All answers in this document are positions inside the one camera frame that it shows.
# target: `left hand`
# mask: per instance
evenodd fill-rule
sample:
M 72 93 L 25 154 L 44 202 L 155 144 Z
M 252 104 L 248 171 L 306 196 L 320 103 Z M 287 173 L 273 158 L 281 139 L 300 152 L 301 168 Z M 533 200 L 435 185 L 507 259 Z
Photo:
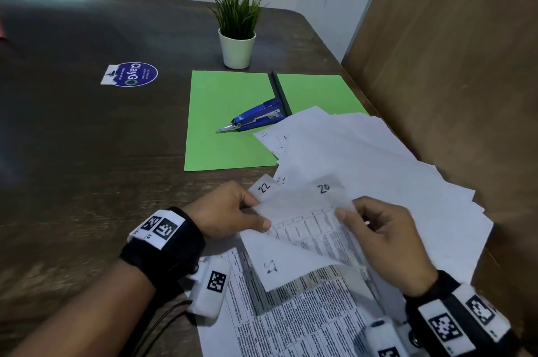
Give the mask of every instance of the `left hand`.
M 268 219 L 241 211 L 258 204 L 259 201 L 237 182 L 228 182 L 187 204 L 183 211 L 202 234 L 217 239 L 243 230 L 268 231 L 271 228 Z

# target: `right hand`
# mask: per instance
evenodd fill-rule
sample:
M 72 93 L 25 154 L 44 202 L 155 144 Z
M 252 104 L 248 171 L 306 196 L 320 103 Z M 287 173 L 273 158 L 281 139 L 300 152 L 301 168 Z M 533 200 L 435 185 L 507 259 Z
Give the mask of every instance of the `right hand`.
M 357 212 L 336 209 L 335 216 L 357 237 L 370 266 L 404 295 L 426 293 L 439 273 L 428 258 L 409 210 L 370 197 L 357 198 L 353 204 Z

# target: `forearm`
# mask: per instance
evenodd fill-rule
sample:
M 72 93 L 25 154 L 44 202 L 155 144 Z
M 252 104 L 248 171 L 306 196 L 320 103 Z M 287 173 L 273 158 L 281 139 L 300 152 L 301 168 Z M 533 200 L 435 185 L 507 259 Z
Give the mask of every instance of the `forearm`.
M 115 356 L 154 293 L 138 268 L 118 260 L 26 338 L 13 356 Z

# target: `wooden wall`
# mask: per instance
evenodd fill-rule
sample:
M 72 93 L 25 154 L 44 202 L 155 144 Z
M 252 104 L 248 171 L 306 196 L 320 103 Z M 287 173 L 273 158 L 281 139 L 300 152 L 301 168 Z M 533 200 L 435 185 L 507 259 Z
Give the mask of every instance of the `wooden wall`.
M 538 0 L 373 0 L 342 64 L 421 160 L 477 191 L 538 338 Z

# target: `dark wooden table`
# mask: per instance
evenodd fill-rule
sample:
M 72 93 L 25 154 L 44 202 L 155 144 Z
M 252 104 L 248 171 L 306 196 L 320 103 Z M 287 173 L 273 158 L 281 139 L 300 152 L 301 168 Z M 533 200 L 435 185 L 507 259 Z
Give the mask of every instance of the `dark wooden table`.
M 209 4 L 0 0 L 0 354 L 115 258 L 155 209 L 275 168 L 184 172 L 192 70 L 225 70 Z M 266 9 L 247 71 L 340 74 L 306 19 Z M 109 64 L 156 66 L 151 84 L 100 85 Z M 200 354 L 174 322 L 153 355 Z

